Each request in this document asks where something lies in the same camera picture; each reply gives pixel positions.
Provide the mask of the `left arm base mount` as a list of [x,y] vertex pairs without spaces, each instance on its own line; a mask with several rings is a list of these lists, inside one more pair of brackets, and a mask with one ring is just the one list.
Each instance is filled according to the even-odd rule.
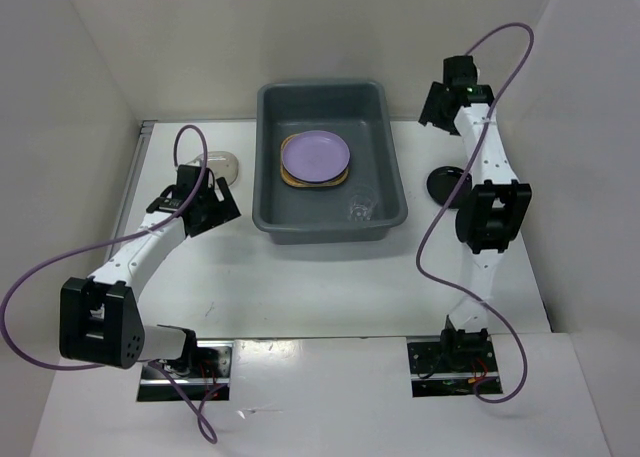
[[[199,357],[192,367],[176,367],[162,361],[162,369],[192,402],[199,402],[206,396],[212,401],[228,401],[234,342],[200,339],[197,345]],[[180,399],[179,393],[159,370],[148,364],[142,366],[137,402],[173,402]]]

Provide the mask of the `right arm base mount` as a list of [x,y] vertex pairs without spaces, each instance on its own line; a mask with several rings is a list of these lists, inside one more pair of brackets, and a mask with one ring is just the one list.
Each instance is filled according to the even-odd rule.
[[502,393],[491,341],[468,357],[445,357],[435,338],[408,338],[406,348],[414,398],[473,395],[476,384],[481,395]]

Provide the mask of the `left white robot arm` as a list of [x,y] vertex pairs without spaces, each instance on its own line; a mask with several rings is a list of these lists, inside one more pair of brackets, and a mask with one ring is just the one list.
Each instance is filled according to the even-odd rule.
[[85,279],[70,278],[60,293],[62,357],[128,369],[139,361],[163,360],[180,377],[200,362],[193,330],[144,324],[138,302],[169,254],[185,240],[239,217],[223,177],[210,169],[181,165],[175,184],[147,207],[139,237],[125,243]]

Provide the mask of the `clear plastic cup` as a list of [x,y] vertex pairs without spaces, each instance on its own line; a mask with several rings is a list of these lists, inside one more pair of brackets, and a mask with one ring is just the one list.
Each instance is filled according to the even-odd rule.
[[350,222],[367,222],[374,215],[378,205],[377,195],[372,187],[354,187],[348,194],[347,219]]

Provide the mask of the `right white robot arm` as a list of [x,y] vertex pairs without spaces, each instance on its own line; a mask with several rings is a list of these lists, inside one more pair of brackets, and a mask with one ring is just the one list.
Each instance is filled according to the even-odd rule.
[[443,62],[441,81],[431,85],[419,118],[422,125],[461,137],[471,166],[458,185],[453,167],[431,172],[427,187],[434,200],[450,201],[463,256],[461,300],[447,315],[439,359],[450,370],[464,369],[488,348],[488,311],[494,277],[509,244],[517,237],[532,198],[507,159],[495,116],[492,89],[478,81],[470,55]]

